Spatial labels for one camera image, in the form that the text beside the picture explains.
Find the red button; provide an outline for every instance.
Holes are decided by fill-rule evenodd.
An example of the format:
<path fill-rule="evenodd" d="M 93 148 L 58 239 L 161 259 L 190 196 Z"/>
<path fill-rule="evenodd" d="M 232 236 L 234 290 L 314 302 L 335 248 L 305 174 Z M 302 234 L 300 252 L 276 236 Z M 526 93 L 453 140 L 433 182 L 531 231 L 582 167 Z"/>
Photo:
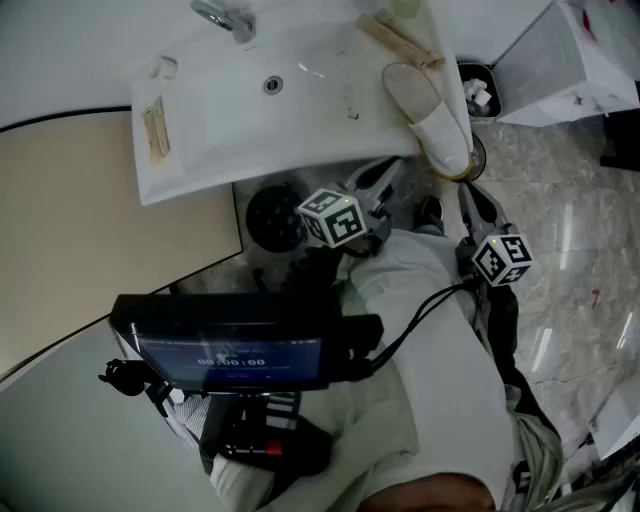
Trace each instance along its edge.
<path fill-rule="evenodd" d="M 282 443 L 278 439 L 267 441 L 267 455 L 282 455 Z"/>

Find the wire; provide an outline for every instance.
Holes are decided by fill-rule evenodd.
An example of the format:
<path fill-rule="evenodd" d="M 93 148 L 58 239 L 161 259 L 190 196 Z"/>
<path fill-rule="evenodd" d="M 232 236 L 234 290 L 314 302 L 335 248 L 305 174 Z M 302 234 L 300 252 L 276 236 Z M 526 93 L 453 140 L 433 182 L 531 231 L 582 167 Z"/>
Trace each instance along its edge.
<path fill-rule="evenodd" d="M 573 459 L 573 456 L 576 455 L 581 448 L 585 447 L 585 446 L 591 446 L 593 444 L 593 437 L 591 436 L 591 434 L 587 434 L 587 437 L 584 439 L 584 441 L 582 441 L 578 447 L 575 449 L 575 451 L 569 455 L 568 457 L 564 458 L 565 463 L 569 462 L 571 459 Z"/>
<path fill-rule="evenodd" d="M 342 246 L 342 252 L 344 252 L 347 256 L 351 256 L 352 258 L 368 258 L 371 256 L 369 251 L 354 251 L 353 249 L 349 249 L 348 247 Z"/>
<path fill-rule="evenodd" d="M 471 322 L 471 328 L 475 329 L 476 320 L 478 319 L 478 313 L 480 313 L 480 290 L 476 290 L 476 311 L 473 313 L 473 321 Z"/>
<path fill-rule="evenodd" d="M 407 325 L 407 328 L 404 332 L 398 336 L 398 338 L 391 343 L 386 349 L 384 349 L 378 356 L 376 356 L 371 362 L 371 368 L 374 372 L 379 370 L 384 364 L 391 359 L 393 354 L 400 348 L 400 345 L 404 342 L 404 340 L 411 334 L 411 332 L 418 326 L 422 320 L 426 318 L 426 316 L 431 313 L 434 309 L 436 309 L 440 304 L 445 302 L 449 297 L 451 297 L 458 290 L 468 289 L 470 286 L 469 282 L 463 284 L 456 284 L 453 286 L 449 286 L 448 288 L 444 288 L 439 292 L 434 293 L 429 298 L 427 298 L 413 315 L 413 318 Z M 431 303 L 431 301 L 437 299 L 438 297 L 445 295 L 442 299 L 436 302 L 433 306 L 431 306 L 426 312 L 423 313 L 424 309 Z"/>

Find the marble floor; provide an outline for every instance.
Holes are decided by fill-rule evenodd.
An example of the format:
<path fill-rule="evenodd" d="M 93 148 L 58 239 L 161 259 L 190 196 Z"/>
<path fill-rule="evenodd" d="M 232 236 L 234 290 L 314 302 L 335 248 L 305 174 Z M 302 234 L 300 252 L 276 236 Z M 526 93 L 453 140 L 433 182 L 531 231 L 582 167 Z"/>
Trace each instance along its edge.
<path fill-rule="evenodd" d="M 474 127 L 487 150 L 478 180 L 525 233 L 534 267 L 514 286 L 519 299 L 516 360 L 541 407 L 558 428 L 570 474 L 594 457 L 576 452 L 587 424 L 614 386 L 637 371 L 640 347 L 640 173 L 599 166 L 602 121 L 547 128 L 494 123 Z M 358 163 L 287 171 L 235 184 L 244 252 L 181 283 L 185 292 L 256 290 L 251 270 L 265 269 L 277 289 L 294 254 L 267 253 L 248 236 L 244 215 L 253 194 L 287 182 L 304 198 L 348 176 Z M 457 185 L 411 162 L 390 202 L 396 227 L 413 206 L 441 198 L 447 234 L 466 233 Z"/>

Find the person's leg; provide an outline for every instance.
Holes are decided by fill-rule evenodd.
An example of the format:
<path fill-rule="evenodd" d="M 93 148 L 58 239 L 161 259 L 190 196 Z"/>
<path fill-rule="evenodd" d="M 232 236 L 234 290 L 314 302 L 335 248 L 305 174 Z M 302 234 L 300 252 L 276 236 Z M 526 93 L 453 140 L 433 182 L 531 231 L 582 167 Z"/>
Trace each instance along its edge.
<path fill-rule="evenodd" d="M 518 300 L 510 286 L 488 287 L 491 302 L 487 334 L 493 358 L 502 382 L 520 389 L 522 396 L 516 412 L 537 417 L 549 430 L 558 435 L 553 423 L 540 409 L 524 375 L 516 368 L 514 354 L 518 348 Z"/>
<path fill-rule="evenodd" d="M 442 222 L 442 205 L 436 197 L 427 197 L 414 214 L 413 230 L 416 233 L 445 236 Z"/>

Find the white sink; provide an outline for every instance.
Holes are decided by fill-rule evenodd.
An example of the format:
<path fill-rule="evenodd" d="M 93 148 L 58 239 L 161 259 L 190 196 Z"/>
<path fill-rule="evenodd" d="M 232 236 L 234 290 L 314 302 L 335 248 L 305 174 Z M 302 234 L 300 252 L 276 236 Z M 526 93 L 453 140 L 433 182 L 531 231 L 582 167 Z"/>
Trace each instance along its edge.
<path fill-rule="evenodd" d="M 257 12 L 247 44 L 203 20 L 160 52 L 177 60 L 176 77 L 132 88 L 142 203 L 295 167 L 417 154 L 380 79 L 399 59 L 353 27 L 359 15 L 352 0 L 296 0 Z M 411 23 L 426 31 L 423 18 Z M 272 76 L 282 88 L 268 95 Z M 171 152 L 154 166 L 138 111 L 158 95 Z"/>

